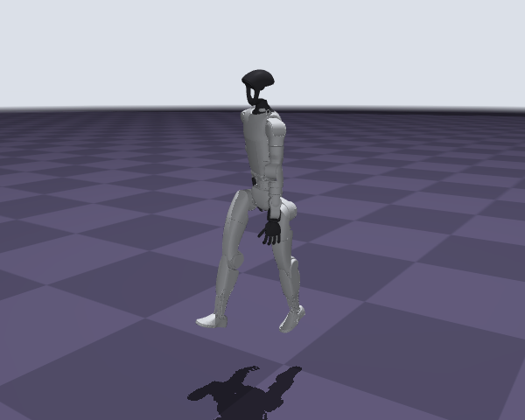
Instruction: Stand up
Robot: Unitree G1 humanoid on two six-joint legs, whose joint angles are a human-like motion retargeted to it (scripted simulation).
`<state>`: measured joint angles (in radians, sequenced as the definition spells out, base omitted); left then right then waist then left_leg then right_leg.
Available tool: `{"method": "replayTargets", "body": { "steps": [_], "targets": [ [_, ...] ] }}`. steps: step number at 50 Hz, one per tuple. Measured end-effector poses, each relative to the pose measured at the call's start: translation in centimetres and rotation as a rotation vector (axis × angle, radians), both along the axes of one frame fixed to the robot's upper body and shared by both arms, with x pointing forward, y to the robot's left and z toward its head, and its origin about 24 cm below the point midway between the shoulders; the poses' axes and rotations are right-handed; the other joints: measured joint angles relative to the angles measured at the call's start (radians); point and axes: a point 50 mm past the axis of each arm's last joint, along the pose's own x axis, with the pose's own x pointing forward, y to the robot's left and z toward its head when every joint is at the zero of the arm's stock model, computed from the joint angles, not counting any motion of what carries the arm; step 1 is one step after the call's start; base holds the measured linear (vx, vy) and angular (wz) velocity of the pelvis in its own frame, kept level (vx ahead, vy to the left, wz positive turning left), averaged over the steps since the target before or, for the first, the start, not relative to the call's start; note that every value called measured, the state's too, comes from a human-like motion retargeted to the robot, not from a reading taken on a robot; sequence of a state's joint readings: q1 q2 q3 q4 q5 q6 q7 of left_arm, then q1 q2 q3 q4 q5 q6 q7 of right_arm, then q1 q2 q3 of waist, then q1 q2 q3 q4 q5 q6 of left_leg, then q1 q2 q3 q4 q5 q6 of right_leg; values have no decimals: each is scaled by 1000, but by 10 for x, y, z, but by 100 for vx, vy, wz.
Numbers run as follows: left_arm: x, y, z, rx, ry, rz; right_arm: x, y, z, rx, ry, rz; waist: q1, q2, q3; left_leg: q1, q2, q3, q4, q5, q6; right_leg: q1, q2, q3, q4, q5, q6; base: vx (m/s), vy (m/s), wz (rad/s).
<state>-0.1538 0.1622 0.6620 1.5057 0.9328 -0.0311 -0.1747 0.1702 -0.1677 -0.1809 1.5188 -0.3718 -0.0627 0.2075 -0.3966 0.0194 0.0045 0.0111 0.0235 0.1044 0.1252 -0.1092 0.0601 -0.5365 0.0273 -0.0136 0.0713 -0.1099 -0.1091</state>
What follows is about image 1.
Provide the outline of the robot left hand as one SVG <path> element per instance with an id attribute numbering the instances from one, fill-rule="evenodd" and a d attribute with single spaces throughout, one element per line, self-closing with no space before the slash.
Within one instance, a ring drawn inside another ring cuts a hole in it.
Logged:
<path id="1" fill-rule="evenodd" d="M 272 242 L 273 245 L 276 244 L 276 239 L 277 239 L 277 243 L 280 243 L 280 241 L 281 241 L 281 235 L 280 235 L 281 234 L 281 228 L 280 228 L 280 225 L 278 224 L 280 219 L 281 219 L 281 209 L 280 209 L 280 217 L 278 219 L 271 219 L 270 218 L 270 208 L 269 208 L 268 215 L 267 215 L 267 220 L 269 222 L 265 224 L 265 228 L 257 236 L 259 238 L 265 232 L 266 235 L 265 235 L 265 238 L 264 238 L 264 241 L 262 242 L 262 244 L 266 243 L 266 241 L 268 240 L 268 236 L 269 236 L 268 245 L 271 244 L 272 236 L 273 236 L 273 242 Z"/>

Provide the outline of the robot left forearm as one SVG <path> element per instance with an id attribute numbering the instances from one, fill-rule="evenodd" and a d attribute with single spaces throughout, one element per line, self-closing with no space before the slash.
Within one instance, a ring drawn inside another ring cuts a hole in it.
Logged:
<path id="1" fill-rule="evenodd" d="M 282 205 L 282 201 L 280 197 L 282 197 L 282 188 L 284 187 L 284 175 L 283 175 L 283 168 L 281 165 L 279 165 L 276 168 L 276 180 L 271 180 L 268 183 L 269 188 L 269 208 L 270 208 L 270 218 L 271 219 L 278 219 L 280 217 L 280 207 Z"/>

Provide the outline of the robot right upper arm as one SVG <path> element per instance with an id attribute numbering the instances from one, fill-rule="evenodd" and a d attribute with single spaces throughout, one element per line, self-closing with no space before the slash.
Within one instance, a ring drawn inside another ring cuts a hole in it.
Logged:
<path id="1" fill-rule="evenodd" d="M 243 117 L 244 117 L 244 114 L 245 114 L 246 111 L 247 111 L 247 109 L 241 112 L 241 121 L 242 121 L 242 123 L 243 123 Z M 247 151 L 246 145 L 245 145 L 245 150 Z"/>

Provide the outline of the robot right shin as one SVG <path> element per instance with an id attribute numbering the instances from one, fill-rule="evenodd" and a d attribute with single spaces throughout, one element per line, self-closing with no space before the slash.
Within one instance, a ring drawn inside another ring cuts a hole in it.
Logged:
<path id="1" fill-rule="evenodd" d="M 219 319 L 224 317 L 228 299 L 234 289 L 238 275 L 239 270 L 230 269 L 228 267 L 227 256 L 222 255 L 216 278 L 216 297 L 214 304 L 214 314 L 216 314 Z"/>

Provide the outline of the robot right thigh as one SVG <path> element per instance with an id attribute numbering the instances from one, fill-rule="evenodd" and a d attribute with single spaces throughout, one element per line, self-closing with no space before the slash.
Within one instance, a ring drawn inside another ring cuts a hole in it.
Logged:
<path id="1" fill-rule="evenodd" d="M 256 206 L 252 202 L 251 189 L 240 190 L 235 194 L 227 212 L 222 238 L 222 254 L 227 256 L 230 269 L 238 269 L 244 262 L 238 247 L 249 221 L 248 211 L 254 209 Z"/>

